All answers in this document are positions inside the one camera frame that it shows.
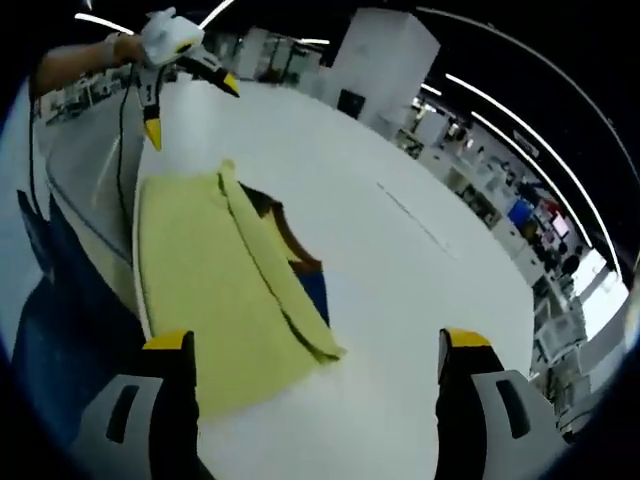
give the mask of ceiling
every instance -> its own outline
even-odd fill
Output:
[[[219,2],[206,0],[93,0],[92,13],[138,30],[144,13],[179,4],[178,11],[204,18]],[[595,3],[537,3],[455,1],[340,1],[284,2],[236,0],[209,29],[246,31],[252,25],[293,37],[331,41],[325,54],[330,63],[340,46],[351,16],[359,6],[412,11],[440,41],[441,50],[427,82],[443,92],[443,99],[459,111],[477,111],[508,135],[516,124],[477,95],[445,78],[450,73],[507,106],[533,127],[565,160],[597,206],[623,264],[635,260],[640,249],[640,186],[614,136],[585,99],[560,75],[535,56],[476,26],[415,10],[425,6],[491,24],[526,43],[569,75],[611,121],[633,159],[640,158],[634,131],[640,111],[636,94],[637,63],[631,51],[633,19],[624,9],[603,10]],[[100,29],[83,26],[80,28]],[[574,182],[534,139],[539,164],[558,185],[578,213],[598,250],[611,261],[601,230]]]

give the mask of window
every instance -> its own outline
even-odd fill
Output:
[[[613,318],[628,296],[629,290],[622,279],[610,272],[582,305],[589,340]]]
[[[573,274],[573,291],[578,296],[584,292],[587,287],[600,273],[607,261],[596,250],[590,250],[580,261],[578,270]]]

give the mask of hand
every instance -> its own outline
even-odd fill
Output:
[[[113,56],[118,65],[126,63],[143,63],[145,60],[144,48],[138,35],[122,34],[116,38],[113,45]]]

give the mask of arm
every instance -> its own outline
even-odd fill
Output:
[[[120,35],[115,42],[100,42],[68,53],[47,54],[34,77],[34,94],[42,96],[71,85],[87,72],[99,72],[135,61],[142,62],[140,37]]]

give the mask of white cabinet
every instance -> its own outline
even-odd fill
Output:
[[[518,229],[507,218],[501,218],[491,230],[493,236],[502,247],[507,251],[509,256],[515,260],[518,254],[524,248],[526,241],[520,235]]]
[[[449,118],[439,113],[428,112],[416,129],[416,137],[422,140],[426,146],[435,146],[438,141],[444,137],[449,127]]]
[[[525,245],[515,258],[516,266],[520,273],[527,281],[527,284],[533,286],[544,275],[544,265],[538,259],[533,249],[529,245]]]
[[[422,149],[418,163],[426,167],[434,177],[443,183],[451,171],[451,162],[447,158],[447,154],[429,147]]]

